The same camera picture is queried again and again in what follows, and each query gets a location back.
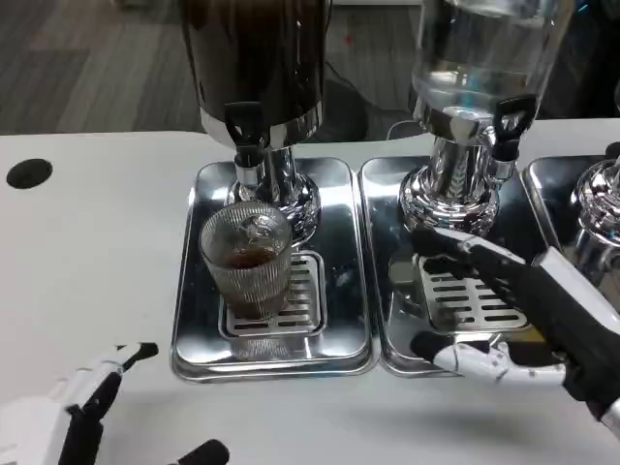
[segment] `white countertop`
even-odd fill
[[[537,122],[522,166],[602,153],[620,119]],[[305,145],[359,169],[376,156],[427,154],[432,138]],[[99,464],[164,465],[209,438],[231,464],[615,464],[620,445],[562,390],[527,392],[380,366],[349,378],[190,386],[168,350],[197,171],[230,160],[205,135],[136,133],[0,138],[0,171],[46,158],[32,190],[0,184],[0,402],[44,393],[112,344],[155,341],[109,412]]]

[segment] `dispenser tap handle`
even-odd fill
[[[532,125],[536,117],[536,96],[533,94],[501,100],[493,115],[493,144],[491,157],[498,162],[513,162],[519,156],[519,138]],[[518,116],[514,127],[504,124],[507,116]]]

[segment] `stainless steel drip tray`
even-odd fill
[[[573,263],[574,239],[579,225],[578,211],[570,206],[571,193],[581,175],[603,160],[604,155],[541,158],[521,174],[544,241],[561,250]],[[620,311],[620,272],[608,272],[599,288]]]
[[[373,285],[380,302],[383,361],[389,371],[407,377],[444,374],[411,351],[419,331],[451,334],[455,340],[492,342],[509,337],[542,342],[525,316],[505,305],[481,281],[456,280],[424,269],[424,259],[416,254],[416,244],[404,227],[398,195],[405,175],[427,160],[380,158],[367,162],[359,172]],[[487,238],[532,260],[544,250],[544,243],[518,176],[504,184],[499,200],[500,211]]]
[[[203,168],[190,194],[171,367],[193,382],[362,373],[380,350],[369,319],[357,180],[336,159],[303,159],[319,187],[319,226],[294,251],[287,306],[266,322],[237,319],[202,262],[204,221],[236,181],[233,163]]]

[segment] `drip tray grate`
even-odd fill
[[[314,252],[293,254],[287,304],[269,320],[237,318],[220,299],[220,329],[230,337],[309,335],[326,324],[323,260]]]
[[[527,327],[518,309],[504,303],[480,279],[430,274],[426,259],[418,269],[431,323],[440,332],[510,331]]]

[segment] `black circular hole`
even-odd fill
[[[43,184],[51,176],[51,163],[41,158],[24,160],[12,167],[7,182],[16,189],[31,189]]]

